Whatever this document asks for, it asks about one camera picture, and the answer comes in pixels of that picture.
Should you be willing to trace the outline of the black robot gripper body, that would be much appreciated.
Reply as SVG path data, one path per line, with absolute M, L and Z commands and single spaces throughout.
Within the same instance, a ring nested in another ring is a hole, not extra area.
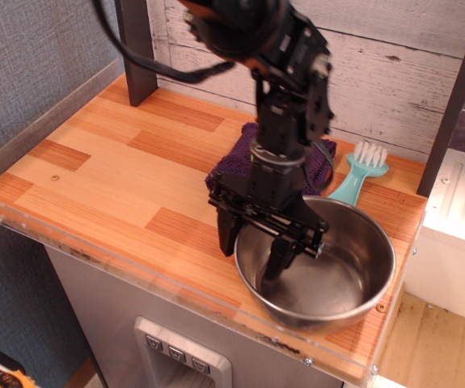
M 262 159 L 252 156 L 252 172 L 244 178 L 228 173 L 213 177 L 209 202 L 217 208 L 237 213 L 246 223 L 260 227 L 274 238 L 283 237 L 298 244 L 298 254 L 317 255 L 329 224 L 306 205 L 304 195 L 294 191 L 297 169 L 304 171 L 311 156 L 296 159 Z

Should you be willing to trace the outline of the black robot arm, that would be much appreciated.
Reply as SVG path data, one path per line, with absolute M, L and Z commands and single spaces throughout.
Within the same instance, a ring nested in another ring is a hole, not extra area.
M 304 201 L 312 147 L 328 133 L 331 71 L 327 41 L 287 1 L 187 1 L 191 33 L 256 81 L 257 135 L 248 176 L 215 172 L 210 201 L 218 211 L 224 254 L 250 222 L 274 237 L 264 271 L 274 280 L 297 255 L 318 255 L 327 222 Z

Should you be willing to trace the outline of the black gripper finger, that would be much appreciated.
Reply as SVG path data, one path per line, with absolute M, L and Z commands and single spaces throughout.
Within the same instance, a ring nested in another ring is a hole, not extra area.
M 224 256 L 231 256 L 235 251 L 235 240 L 243 226 L 243 218 L 237 213 L 218 208 L 219 246 Z
M 286 270 L 298 254 L 298 244 L 283 237 L 274 239 L 264 271 L 265 280 L 275 280 Z

